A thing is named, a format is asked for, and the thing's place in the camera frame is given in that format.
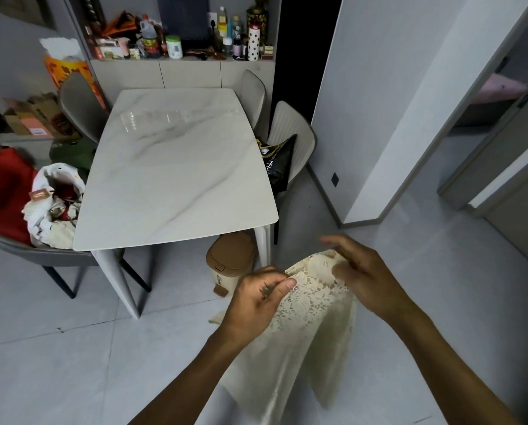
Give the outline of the person's left hand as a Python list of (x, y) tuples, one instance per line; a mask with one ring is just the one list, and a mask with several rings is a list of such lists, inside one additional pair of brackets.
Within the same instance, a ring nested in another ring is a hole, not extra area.
[(284, 272), (266, 266), (244, 276), (236, 286), (219, 331), (241, 349), (267, 329), (279, 305), (265, 305), (264, 288), (290, 279)]

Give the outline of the person's right hand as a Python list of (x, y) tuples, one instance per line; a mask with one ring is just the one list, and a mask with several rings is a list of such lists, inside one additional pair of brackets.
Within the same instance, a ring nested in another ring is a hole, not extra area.
[(402, 322), (420, 309), (402, 288), (382, 257), (347, 235), (322, 236), (359, 271), (359, 286), (349, 288), (360, 303), (389, 325)]

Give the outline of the cream lace garment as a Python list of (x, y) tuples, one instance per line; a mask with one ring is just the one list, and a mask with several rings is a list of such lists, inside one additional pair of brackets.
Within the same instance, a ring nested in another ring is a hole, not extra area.
[(357, 300), (332, 274), (345, 262), (324, 250), (288, 268), (294, 289), (268, 328), (234, 359), (220, 384), (258, 425), (278, 425), (297, 376), (303, 373), (318, 403), (338, 391), (354, 329)]

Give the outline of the person's left forearm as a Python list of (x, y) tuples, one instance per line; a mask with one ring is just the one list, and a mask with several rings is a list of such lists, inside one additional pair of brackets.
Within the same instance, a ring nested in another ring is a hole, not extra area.
[(225, 371), (255, 337), (255, 333), (222, 325), (128, 425), (194, 425)]

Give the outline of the person's right forearm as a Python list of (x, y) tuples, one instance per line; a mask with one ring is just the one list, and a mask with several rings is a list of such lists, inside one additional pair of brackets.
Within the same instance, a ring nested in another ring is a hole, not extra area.
[(415, 303), (384, 319), (408, 348), (448, 425), (522, 425)]

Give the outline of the beige pedal trash bin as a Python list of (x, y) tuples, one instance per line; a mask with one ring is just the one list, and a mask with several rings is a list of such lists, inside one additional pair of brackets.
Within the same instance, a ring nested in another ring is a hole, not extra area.
[(213, 292), (221, 298), (233, 294), (238, 281), (252, 271), (256, 255), (252, 237), (244, 231), (220, 235), (207, 251)]

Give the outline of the black shopping bag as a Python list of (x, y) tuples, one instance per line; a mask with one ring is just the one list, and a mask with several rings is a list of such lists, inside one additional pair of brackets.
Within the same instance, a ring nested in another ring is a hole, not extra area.
[(256, 139), (275, 198), (287, 190), (297, 136), (294, 134), (280, 144), (263, 144)]

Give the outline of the cream ribbed dining chair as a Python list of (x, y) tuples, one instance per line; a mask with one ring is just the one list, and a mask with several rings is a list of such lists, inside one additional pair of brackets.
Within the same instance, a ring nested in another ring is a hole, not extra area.
[(269, 136), (264, 144), (280, 144), (294, 134), (298, 136), (293, 151), (287, 190), (276, 198), (274, 197), (277, 211), (280, 211), (291, 183), (306, 166), (317, 146), (317, 136), (310, 123), (288, 103), (280, 101), (276, 105)]

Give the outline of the white marble dining table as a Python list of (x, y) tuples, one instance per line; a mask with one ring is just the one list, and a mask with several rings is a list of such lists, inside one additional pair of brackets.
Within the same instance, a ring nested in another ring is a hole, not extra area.
[(116, 250), (253, 229), (267, 266), (278, 220), (253, 129), (232, 89), (127, 89), (99, 140), (72, 246), (91, 252), (139, 319)]

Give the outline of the dark grey dining chair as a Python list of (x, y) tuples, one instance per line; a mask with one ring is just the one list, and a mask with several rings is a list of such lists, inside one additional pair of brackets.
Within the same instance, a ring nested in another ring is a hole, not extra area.
[(55, 268), (98, 266), (98, 262), (90, 251), (74, 251), (49, 247), (35, 248), (2, 235), (0, 235), (0, 250), (41, 266), (55, 284), (71, 299), (76, 298), (77, 291), (69, 287)]

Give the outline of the grey sideboard cabinet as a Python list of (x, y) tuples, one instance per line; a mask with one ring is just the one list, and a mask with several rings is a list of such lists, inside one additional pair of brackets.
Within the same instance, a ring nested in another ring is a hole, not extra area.
[(268, 135), (274, 87), (274, 61), (199, 61), (192, 57), (140, 61), (92, 59), (90, 68), (108, 108), (113, 106), (120, 92), (126, 89), (224, 87), (233, 89), (239, 96), (243, 72), (252, 71), (266, 88), (266, 99), (256, 131), (260, 136)]

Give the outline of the pink bedding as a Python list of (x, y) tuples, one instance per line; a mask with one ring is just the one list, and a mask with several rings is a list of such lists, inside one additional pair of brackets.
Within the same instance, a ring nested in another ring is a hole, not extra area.
[(528, 85), (494, 73), (487, 79), (469, 104), (490, 104), (500, 101), (517, 100), (527, 92)]

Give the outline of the white bag of clutter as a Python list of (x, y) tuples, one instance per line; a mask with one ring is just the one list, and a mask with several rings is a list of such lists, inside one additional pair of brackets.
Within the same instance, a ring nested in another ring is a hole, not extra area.
[(22, 214), (37, 248), (71, 250), (85, 192), (85, 181), (72, 165), (44, 166), (33, 179)]

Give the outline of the white polka dot flask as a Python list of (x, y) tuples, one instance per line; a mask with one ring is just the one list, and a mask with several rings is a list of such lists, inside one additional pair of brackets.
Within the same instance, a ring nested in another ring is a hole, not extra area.
[(248, 27), (248, 40), (247, 40), (247, 51), (246, 56), (249, 62), (256, 62), (259, 60), (259, 48), (260, 48), (260, 34), (261, 25), (260, 22), (252, 22)]

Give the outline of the green bag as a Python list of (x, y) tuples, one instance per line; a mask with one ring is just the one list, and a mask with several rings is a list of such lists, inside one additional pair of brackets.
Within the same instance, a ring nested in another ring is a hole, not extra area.
[(48, 155), (52, 163), (69, 164), (81, 171), (89, 172), (97, 147), (96, 142), (86, 137), (70, 140), (54, 139)]

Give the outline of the small dark bottle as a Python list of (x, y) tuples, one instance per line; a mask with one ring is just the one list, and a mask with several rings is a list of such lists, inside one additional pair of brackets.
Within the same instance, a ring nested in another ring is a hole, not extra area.
[(233, 41), (232, 56), (235, 61), (239, 61), (243, 56), (243, 43), (241, 18), (237, 14), (235, 14), (232, 18), (231, 37)]

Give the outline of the gold ornate jar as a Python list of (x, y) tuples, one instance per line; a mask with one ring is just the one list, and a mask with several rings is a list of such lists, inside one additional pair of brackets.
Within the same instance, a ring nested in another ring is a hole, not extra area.
[(267, 44), (269, 29), (269, 12), (267, 10), (268, 0), (254, 0), (254, 5), (246, 11), (246, 29), (252, 25), (260, 28), (260, 45)]

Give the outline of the clear bottle red cap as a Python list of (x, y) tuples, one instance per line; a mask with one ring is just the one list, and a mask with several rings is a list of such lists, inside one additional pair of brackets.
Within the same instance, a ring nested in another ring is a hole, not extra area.
[(160, 42), (158, 40), (158, 33), (147, 14), (142, 14), (140, 20), (140, 34), (141, 41), (144, 46), (144, 52), (148, 58), (157, 59), (161, 56)]

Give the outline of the red cloth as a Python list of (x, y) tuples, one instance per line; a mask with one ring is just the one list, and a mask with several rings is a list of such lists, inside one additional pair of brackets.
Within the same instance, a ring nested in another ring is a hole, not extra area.
[(0, 149), (0, 235), (32, 247), (22, 210), (37, 171), (17, 150)]

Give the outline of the cardboard boxes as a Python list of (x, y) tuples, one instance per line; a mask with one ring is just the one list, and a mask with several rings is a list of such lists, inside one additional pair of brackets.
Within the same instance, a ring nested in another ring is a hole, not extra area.
[(32, 138), (78, 139), (81, 134), (59, 107), (54, 93), (30, 96), (26, 101), (5, 99), (3, 114), (12, 131)]

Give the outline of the orange patterned bag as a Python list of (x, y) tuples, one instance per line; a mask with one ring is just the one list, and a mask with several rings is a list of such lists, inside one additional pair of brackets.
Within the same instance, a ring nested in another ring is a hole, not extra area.
[(74, 72), (81, 73), (85, 78), (86, 82), (90, 85), (93, 93), (98, 99), (101, 107), (107, 110), (104, 98), (98, 83), (94, 79), (89, 65), (85, 61), (61, 61), (59, 59), (52, 58), (48, 55), (43, 57), (45, 67), (55, 85), (55, 88), (59, 90), (62, 83)]

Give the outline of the orange package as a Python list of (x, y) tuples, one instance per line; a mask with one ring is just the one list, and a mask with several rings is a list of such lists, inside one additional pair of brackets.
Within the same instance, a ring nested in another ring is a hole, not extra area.
[(126, 11), (121, 12), (110, 21), (101, 33), (103, 38), (119, 38), (139, 33), (139, 26), (135, 15)]

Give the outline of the white plastic bag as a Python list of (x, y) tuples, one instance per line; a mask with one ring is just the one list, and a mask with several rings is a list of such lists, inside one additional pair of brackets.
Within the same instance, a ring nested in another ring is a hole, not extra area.
[(59, 61), (84, 61), (85, 57), (79, 42), (74, 38), (49, 37), (40, 38), (39, 42), (46, 55)]

